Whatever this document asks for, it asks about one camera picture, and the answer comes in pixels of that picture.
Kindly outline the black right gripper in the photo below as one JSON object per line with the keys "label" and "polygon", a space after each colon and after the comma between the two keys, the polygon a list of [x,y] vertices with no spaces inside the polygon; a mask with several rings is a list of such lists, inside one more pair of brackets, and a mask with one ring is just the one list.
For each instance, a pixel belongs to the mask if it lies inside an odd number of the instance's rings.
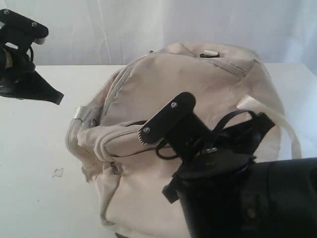
{"label": "black right gripper", "polygon": [[255,167],[255,151],[274,122],[264,113],[233,126],[238,111],[225,115],[214,129],[194,114],[180,119],[164,142],[181,159],[163,194],[179,201],[193,238],[240,238],[254,231],[243,215],[244,186]]}

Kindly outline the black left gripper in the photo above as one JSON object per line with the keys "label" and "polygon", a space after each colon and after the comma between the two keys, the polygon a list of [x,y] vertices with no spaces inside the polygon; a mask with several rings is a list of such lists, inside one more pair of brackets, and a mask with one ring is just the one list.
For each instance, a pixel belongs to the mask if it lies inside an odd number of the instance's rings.
{"label": "black left gripper", "polygon": [[0,95],[20,100],[46,101],[59,105],[64,95],[35,71],[27,56],[6,57],[0,64]]}

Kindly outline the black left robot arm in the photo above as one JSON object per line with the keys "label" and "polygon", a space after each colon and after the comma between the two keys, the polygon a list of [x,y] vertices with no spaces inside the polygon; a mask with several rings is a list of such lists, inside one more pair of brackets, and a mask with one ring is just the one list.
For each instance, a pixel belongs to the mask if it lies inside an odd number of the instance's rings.
{"label": "black left robot arm", "polygon": [[64,97],[36,72],[30,56],[7,46],[0,50],[0,95],[19,100],[46,101],[56,105]]}

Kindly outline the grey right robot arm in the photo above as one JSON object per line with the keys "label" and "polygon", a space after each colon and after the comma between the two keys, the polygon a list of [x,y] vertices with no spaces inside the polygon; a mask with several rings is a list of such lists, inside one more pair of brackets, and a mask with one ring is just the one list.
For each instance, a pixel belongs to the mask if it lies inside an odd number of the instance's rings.
{"label": "grey right robot arm", "polygon": [[255,149],[273,127],[265,114],[208,129],[192,112],[168,117],[164,139],[181,166],[163,193],[180,201],[193,238],[314,238],[315,158],[257,163]]}

